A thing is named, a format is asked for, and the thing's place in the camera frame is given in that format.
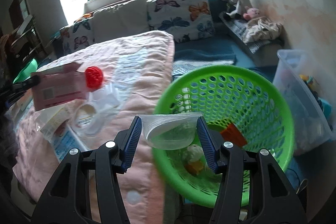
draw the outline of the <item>red cap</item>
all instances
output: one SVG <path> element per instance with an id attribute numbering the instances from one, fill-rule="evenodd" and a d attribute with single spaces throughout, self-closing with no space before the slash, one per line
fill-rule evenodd
<path id="1" fill-rule="evenodd" d="M 88 67 L 85 70 L 86 85 L 90 89 L 100 88 L 103 78 L 103 72 L 96 66 Z"/>

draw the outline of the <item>pink blanket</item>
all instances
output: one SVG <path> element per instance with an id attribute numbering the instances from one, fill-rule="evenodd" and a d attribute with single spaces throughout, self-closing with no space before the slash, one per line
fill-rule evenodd
<path id="1" fill-rule="evenodd" d="M 129 128 L 135 115 L 153 113 L 157 101 L 171 81 L 173 57 L 173 36 L 152 31 L 94 44 L 52 62 L 42 70 L 73 61 L 83 63 L 80 69 L 98 66 L 104 72 L 104 81 L 113 81 L 121 90 L 120 112 L 106 121 L 93 140 L 88 142 L 83 139 L 90 149 L 96 149 L 106 141 L 113 140 L 120 130 Z M 68 106 L 73 111 L 79 103 L 79 100 L 72 101 Z M 32 107 L 19 125 L 16 133 L 20 151 L 14 167 L 19 182 L 36 201 L 58 166 L 53 149 L 36 131 L 35 119 L 39 113 Z M 118 180 L 131 223 L 162 223 L 164 185 L 153 165 L 151 148 L 143 136 L 132 167 L 125 175 L 119 175 Z M 92 216 L 94 220 L 99 220 L 93 180 L 90 185 L 93 186 L 90 190 Z M 134 193 L 136 201 L 130 198 Z"/>

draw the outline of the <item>plastic container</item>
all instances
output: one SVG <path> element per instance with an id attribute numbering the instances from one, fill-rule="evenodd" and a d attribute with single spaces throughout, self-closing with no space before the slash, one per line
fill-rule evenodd
<path id="1" fill-rule="evenodd" d="M 112 83 L 91 92 L 89 99 L 76 109 L 71 118 L 72 130 L 81 137 L 94 137 L 106 119 L 117 114 L 119 105 L 118 91 Z"/>
<path id="2" fill-rule="evenodd" d="M 36 130 L 41 131 L 43 137 L 51 142 L 57 128 L 68 119 L 69 111 L 64 105 L 43 109 L 36 118 Z"/>
<path id="3" fill-rule="evenodd" d="M 173 115 L 139 115 L 146 142 L 154 148 L 176 150 L 185 148 L 195 138 L 197 119 L 202 113 Z"/>
<path id="4" fill-rule="evenodd" d="M 189 72 L 174 81 L 160 98 L 155 114 L 202 112 L 208 126 L 224 129 L 232 121 L 248 144 L 243 148 L 271 151 L 282 170 L 293 155 L 294 124 L 289 107 L 279 91 L 262 76 L 235 66 L 209 66 Z M 196 134 L 192 144 L 200 145 Z M 153 148 L 157 169 L 183 197 L 213 208 L 219 181 L 192 176 L 184 168 L 183 149 Z M 242 205 L 249 200 L 249 172 L 244 172 Z"/>
<path id="5" fill-rule="evenodd" d="M 300 155 L 336 139 L 335 87 L 332 77 L 307 52 L 301 50 L 279 50 L 279 64 L 273 84 L 287 101 L 295 123 L 295 155 Z M 328 121 L 313 94 L 299 75 L 312 76 L 319 97 L 327 100 L 334 108 Z"/>

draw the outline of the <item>plastic storage bin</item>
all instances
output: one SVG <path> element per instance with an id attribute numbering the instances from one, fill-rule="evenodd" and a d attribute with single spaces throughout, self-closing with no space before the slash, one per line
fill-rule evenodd
<path id="1" fill-rule="evenodd" d="M 295 124 L 295 155 L 303 154 L 327 140 L 335 140 L 335 87 L 336 83 L 321 65 L 305 51 L 279 50 L 279 63 L 273 84 L 287 101 Z M 328 121 L 313 94 L 300 78 L 313 76 L 315 91 L 334 108 Z"/>

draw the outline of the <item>cushion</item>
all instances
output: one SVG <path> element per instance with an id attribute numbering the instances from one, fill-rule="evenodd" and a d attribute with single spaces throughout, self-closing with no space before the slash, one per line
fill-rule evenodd
<path id="1" fill-rule="evenodd" d="M 63 41 L 64 55 L 82 50 L 94 43 L 91 19 L 82 20 L 59 30 Z"/>
<path id="2" fill-rule="evenodd" d="M 208 0 L 149 0 L 150 30 L 166 31 L 175 43 L 212 37 L 215 29 Z"/>
<path id="3" fill-rule="evenodd" d="M 92 26 L 95 43 L 149 31 L 147 0 L 131 0 L 96 11 Z"/>

